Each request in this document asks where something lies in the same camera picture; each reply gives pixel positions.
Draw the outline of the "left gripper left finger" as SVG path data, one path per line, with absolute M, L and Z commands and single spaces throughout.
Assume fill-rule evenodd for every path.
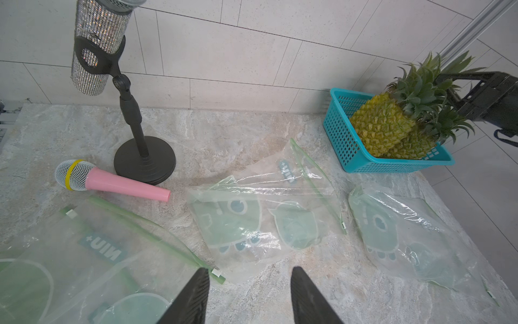
M 204 324 L 209 291 L 209 270 L 201 267 L 191 277 L 157 323 Z

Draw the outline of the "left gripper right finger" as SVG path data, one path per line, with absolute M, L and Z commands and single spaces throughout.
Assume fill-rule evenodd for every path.
M 294 323 L 343 323 L 302 267 L 293 268 L 290 289 Z

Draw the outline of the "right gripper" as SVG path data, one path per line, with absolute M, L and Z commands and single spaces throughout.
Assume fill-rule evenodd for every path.
M 460 97 L 449 92 L 457 113 L 468 120 L 488 122 L 497 127 L 495 135 L 517 135 L 517 78 L 504 72 L 463 72 L 440 74 L 439 87 L 450 87 L 456 80 L 476 85 Z

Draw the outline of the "green pineapple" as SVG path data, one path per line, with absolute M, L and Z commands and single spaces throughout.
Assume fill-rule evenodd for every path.
M 389 149 L 382 158 L 424 159 L 438 144 L 442 145 L 449 139 L 455 142 L 456 132 L 460 130 L 466 131 L 467 136 L 475 132 L 465 117 L 459 115 L 451 105 L 445 105 L 433 119 L 418 122 L 410 133 Z
M 440 55 L 429 54 L 415 65 L 410 63 L 401 77 L 387 85 L 385 91 L 371 98 L 358 109 L 349 121 L 366 150 L 376 158 L 403 140 L 418 122 L 436 117 L 441 108 L 451 105 L 449 92 L 456 94 L 459 86 L 439 87 L 440 74 L 457 74 L 472 69 L 473 57 L 461 54 L 446 66 Z

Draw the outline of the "zip-top bag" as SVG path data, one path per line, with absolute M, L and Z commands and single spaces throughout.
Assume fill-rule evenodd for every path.
M 213 275 L 233 283 L 346 232 L 331 180 L 294 139 L 215 184 L 188 188 L 186 198 Z
M 156 323 L 204 266 L 160 225 L 90 197 L 1 247 L 1 322 Z
M 368 258 L 384 273 L 498 302 L 480 259 L 425 200 L 365 183 L 349 193 L 348 203 Z

